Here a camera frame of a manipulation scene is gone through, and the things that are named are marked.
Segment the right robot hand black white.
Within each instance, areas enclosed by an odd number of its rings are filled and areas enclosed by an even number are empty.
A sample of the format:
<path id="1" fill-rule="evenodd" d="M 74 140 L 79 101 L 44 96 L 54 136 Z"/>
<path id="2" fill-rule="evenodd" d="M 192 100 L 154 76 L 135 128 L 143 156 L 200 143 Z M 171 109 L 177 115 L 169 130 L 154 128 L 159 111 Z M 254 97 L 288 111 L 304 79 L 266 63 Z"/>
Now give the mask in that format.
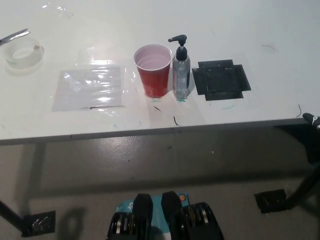
<path id="1" fill-rule="evenodd" d="M 313 114 L 310 113 L 304 113 L 302 115 L 302 117 L 311 124 L 311 126 L 313 128 L 315 128 L 316 130 L 320 130 L 320 117 L 319 116 L 315 116 Z"/>

